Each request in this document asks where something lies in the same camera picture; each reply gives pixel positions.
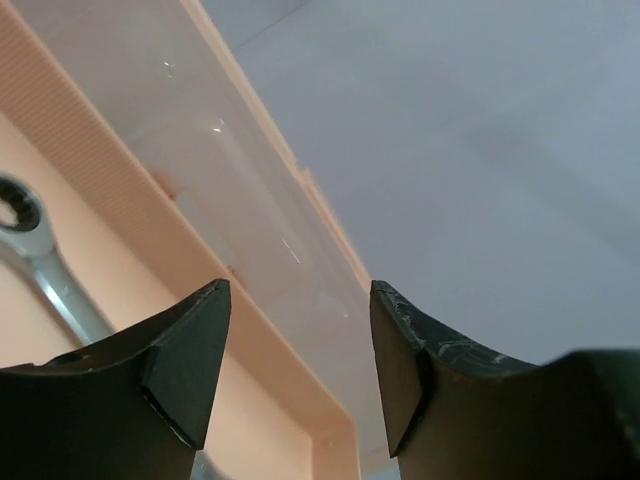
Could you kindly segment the pink plastic toolbox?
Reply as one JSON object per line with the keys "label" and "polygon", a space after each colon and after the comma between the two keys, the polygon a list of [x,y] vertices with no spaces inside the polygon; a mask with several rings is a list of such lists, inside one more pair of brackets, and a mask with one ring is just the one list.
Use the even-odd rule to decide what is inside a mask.
{"label": "pink plastic toolbox", "polygon": [[[42,195],[73,271],[115,326],[230,277],[9,2],[1,62],[1,167]],[[234,479],[358,478],[353,420],[231,288],[207,453]]]}

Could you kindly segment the silver ratchet wrench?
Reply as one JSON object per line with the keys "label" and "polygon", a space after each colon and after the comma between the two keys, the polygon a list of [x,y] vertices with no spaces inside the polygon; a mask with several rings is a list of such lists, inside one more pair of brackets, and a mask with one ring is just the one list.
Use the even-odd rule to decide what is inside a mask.
{"label": "silver ratchet wrench", "polygon": [[1,259],[35,291],[81,345],[103,340],[113,327],[68,268],[45,206],[18,178],[1,175],[1,202],[15,215],[1,222]]}

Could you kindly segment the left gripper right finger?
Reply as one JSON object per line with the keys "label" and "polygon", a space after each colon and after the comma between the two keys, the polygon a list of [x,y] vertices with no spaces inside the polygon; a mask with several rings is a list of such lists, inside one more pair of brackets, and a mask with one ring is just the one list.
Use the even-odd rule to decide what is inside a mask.
{"label": "left gripper right finger", "polygon": [[370,291],[389,453],[405,479],[635,479],[639,353],[577,350],[543,365],[492,350]]}

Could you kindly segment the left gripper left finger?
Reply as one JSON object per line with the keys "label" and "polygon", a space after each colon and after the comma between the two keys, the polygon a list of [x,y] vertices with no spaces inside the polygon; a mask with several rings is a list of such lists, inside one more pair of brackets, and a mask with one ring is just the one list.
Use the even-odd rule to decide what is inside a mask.
{"label": "left gripper left finger", "polygon": [[104,340],[4,368],[2,477],[189,478],[230,316],[230,284],[217,279]]}

